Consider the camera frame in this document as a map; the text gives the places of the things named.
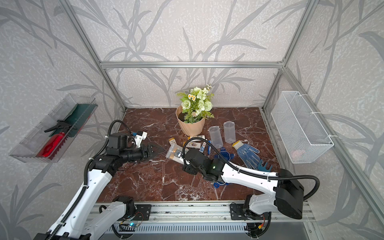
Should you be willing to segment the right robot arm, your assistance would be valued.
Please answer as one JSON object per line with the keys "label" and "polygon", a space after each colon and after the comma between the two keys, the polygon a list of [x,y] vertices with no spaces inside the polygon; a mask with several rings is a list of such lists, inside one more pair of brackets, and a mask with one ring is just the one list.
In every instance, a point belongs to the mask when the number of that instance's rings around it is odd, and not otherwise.
{"label": "right robot arm", "polygon": [[278,211],[300,220],[303,202],[320,187],[320,180],[312,175],[294,176],[284,169],[278,173],[248,169],[227,161],[223,156],[209,159],[197,149],[182,151],[182,159],[185,172],[200,173],[206,181],[237,184],[260,191],[260,195],[251,195],[244,203],[246,211],[257,215]]}

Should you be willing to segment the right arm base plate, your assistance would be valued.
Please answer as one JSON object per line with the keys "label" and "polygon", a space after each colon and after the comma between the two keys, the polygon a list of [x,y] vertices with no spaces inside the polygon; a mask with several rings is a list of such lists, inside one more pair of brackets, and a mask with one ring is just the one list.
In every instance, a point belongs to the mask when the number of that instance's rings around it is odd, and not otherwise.
{"label": "right arm base plate", "polygon": [[240,221],[240,220],[255,220],[255,221],[266,221],[271,219],[271,213],[263,213],[258,215],[252,212],[249,209],[244,209],[243,204],[231,203],[230,204],[230,214],[231,220]]}

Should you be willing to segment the blue cup lid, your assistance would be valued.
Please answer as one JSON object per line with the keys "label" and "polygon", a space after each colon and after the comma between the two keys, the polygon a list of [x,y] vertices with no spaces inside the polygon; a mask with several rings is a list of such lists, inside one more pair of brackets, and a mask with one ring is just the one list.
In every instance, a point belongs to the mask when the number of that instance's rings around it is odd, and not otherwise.
{"label": "blue cup lid", "polygon": [[227,185],[229,185],[229,183],[225,183],[225,182],[215,182],[215,183],[213,183],[213,187],[215,189],[219,189],[221,186],[227,186]]}
{"label": "blue cup lid", "polygon": [[220,149],[214,149],[213,152],[216,154],[214,155],[213,165],[223,164],[226,162],[230,162],[232,159],[234,159],[235,155],[229,153],[226,148],[220,148]]}

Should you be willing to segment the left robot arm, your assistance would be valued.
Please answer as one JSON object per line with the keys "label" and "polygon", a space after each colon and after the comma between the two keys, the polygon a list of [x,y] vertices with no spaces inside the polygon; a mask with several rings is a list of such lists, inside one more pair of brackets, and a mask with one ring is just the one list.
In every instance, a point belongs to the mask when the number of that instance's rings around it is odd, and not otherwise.
{"label": "left robot arm", "polygon": [[116,221],[126,220],[137,213],[131,197],[118,196],[113,202],[86,223],[91,210],[106,185],[126,163],[138,164],[154,159],[164,148],[153,143],[143,144],[144,132],[135,135],[114,133],[108,136],[101,155],[89,160],[84,170],[84,183],[62,216],[46,233],[36,240],[98,240]]}

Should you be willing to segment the blue-lidded clear kit cup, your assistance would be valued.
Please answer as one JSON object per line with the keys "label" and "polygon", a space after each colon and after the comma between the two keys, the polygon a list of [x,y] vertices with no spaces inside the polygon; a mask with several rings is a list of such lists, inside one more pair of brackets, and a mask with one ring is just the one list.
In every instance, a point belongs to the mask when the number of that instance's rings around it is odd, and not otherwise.
{"label": "blue-lidded clear kit cup", "polygon": [[224,135],[225,135],[225,142],[228,144],[233,144],[236,142],[236,128],[235,123],[232,121],[224,122]]}
{"label": "blue-lidded clear kit cup", "polygon": [[184,158],[182,157],[183,148],[177,144],[172,144],[166,154],[166,158],[173,160],[179,164],[184,164]]}
{"label": "blue-lidded clear kit cup", "polygon": [[211,143],[216,149],[220,149],[224,146],[221,136],[221,130],[219,126],[211,126],[208,129],[211,138]]}

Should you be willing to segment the white yellow-capped lotion bottle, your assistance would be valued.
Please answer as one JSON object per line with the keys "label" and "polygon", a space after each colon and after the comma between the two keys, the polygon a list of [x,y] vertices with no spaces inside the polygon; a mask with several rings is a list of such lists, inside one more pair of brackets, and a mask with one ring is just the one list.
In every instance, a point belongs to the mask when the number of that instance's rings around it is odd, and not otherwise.
{"label": "white yellow-capped lotion bottle", "polygon": [[188,136],[188,140],[193,139],[192,142],[199,142],[201,140],[199,139],[206,139],[205,135],[198,135],[198,136]]}

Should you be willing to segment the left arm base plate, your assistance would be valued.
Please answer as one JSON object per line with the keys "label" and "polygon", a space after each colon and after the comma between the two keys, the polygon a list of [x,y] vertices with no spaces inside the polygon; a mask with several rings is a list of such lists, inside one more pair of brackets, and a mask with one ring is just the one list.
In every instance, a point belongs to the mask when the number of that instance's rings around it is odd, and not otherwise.
{"label": "left arm base plate", "polygon": [[135,206],[128,206],[126,214],[121,218],[121,220],[126,221],[148,221],[151,214],[152,205],[149,204],[139,204]]}

